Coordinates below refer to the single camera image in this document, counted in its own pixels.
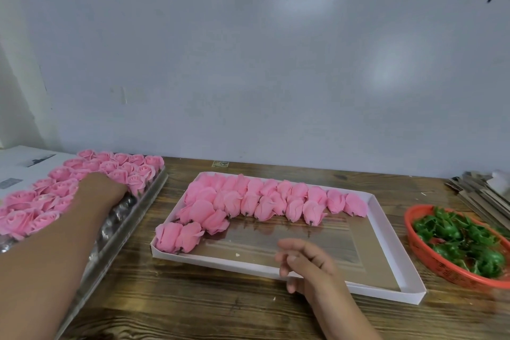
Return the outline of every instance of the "plastic basket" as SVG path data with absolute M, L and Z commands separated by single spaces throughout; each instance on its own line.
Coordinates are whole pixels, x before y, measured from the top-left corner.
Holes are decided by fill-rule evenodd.
M 503 236 L 491 228 L 488 228 L 491 233 L 500 239 L 500 247 L 498 250 L 507 260 L 507 268 L 503 275 L 498 279 L 485 278 L 471 273 L 444 259 L 441 255 L 427 246 L 424 241 L 421 240 L 420 237 L 418 237 L 418 235 L 415 233 L 413 229 L 413 222 L 426 215 L 433 215 L 433 207 L 434 206 L 431 204 L 418 204 L 409 208 L 404 214 L 409 245 L 411 246 L 413 253 L 416 254 L 418 259 L 422 261 L 423 264 L 427 266 L 432 272 L 436 273 L 440 277 L 443 277 L 445 280 L 462 287 L 467 287 L 482 292 L 488 292 L 493 288 L 510 289 L 510 242 L 508 242 L 508 240 L 506 240 Z M 455 212 L 451 208 L 446 208 L 446 210 Z M 470 219 L 474 223 L 484 226 L 483 223 L 472 218 Z

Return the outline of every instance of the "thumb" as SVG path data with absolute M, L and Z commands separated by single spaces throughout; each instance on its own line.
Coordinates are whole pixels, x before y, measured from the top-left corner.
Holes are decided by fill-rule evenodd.
M 291 253 L 287 256 L 287 264 L 289 267 L 306 279 L 312 286 L 319 286 L 322 284 L 323 273 L 322 270 L 311 263 L 308 258 L 301 253 Z

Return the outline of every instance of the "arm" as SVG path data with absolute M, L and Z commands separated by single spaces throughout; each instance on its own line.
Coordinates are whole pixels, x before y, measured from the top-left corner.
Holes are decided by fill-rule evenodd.
M 303 294 L 328 340 L 381 340 L 352 298 L 334 260 L 316 245 L 297 239 L 278 242 L 282 249 L 275 259 L 280 276 L 294 271 L 303 278 L 290 278 L 289 293 Z
M 69 211 L 0 254 L 0 338 L 53 340 L 99 228 L 126 190 L 103 174 L 87 175 Z

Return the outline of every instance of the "basket rim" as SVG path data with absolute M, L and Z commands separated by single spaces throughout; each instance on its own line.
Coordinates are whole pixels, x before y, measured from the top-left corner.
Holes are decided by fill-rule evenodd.
M 432 204 L 416 204 L 414 206 L 409 207 L 404 214 L 404 222 L 405 222 L 405 227 L 407 229 L 407 234 L 411 235 L 414 238 L 414 240 L 417 242 L 417 245 L 420 246 L 422 249 L 424 249 L 426 253 L 428 253 L 432 258 L 434 258 L 438 262 L 442 263 L 443 265 L 445 265 L 447 267 L 453 267 L 452 270 L 455 270 L 457 273 L 460 273 L 461 275 L 465 276 L 466 278 L 471 279 L 472 281 L 476 281 L 483 285 L 488 285 L 488 286 L 492 286 L 495 288 L 510 289 L 510 281 L 501 281 L 501 280 L 497 280 L 497 279 L 486 278 L 486 277 L 478 276 L 470 271 L 467 271 L 467 270 L 463 269 L 462 267 L 457 266 L 454 263 L 450 262 L 449 260 L 443 258 L 441 255 L 436 253 L 432 248 L 430 248 L 423 240 L 421 240 L 420 237 L 418 237 L 417 233 L 414 231 L 414 228 L 412 226 L 413 221 L 411 219 L 413 217 L 413 214 L 416 211 L 422 210 L 424 208 L 430 209 L 430 211 L 432 211 L 433 207 L 435 207 L 435 206 Z M 461 212 L 458 212 L 452 208 L 445 208 L 445 210 L 450 213 L 456 213 L 456 214 L 462 215 Z M 504 248 L 510 252 L 510 242 L 504 236 L 502 236 L 498 232 L 494 231 L 492 228 L 486 226 L 484 223 L 471 218 L 470 216 L 467 216 L 467 215 L 463 215 L 463 216 L 469 218 L 471 221 L 473 221 L 477 225 L 487 228 L 492 234 L 494 234 L 495 236 L 497 236 L 500 239 L 500 242 L 499 242 L 500 245 L 504 246 Z

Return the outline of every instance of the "brown wooden surface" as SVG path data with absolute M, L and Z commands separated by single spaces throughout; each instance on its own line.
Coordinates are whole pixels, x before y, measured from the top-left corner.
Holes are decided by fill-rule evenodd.
M 417 203 L 469 211 L 443 179 L 165 158 L 169 179 L 156 202 L 112 264 L 66 339 L 320 339 L 306 301 L 278 281 L 155 260 L 149 243 L 155 227 L 199 172 L 243 173 L 265 178 L 356 189 L 376 195 L 406 243 L 403 214 Z M 510 292 L 490 295 L 437 277 L 413 255 L 428 294 L 420 306 L 354 296 L 385 339 L 510 338 Z

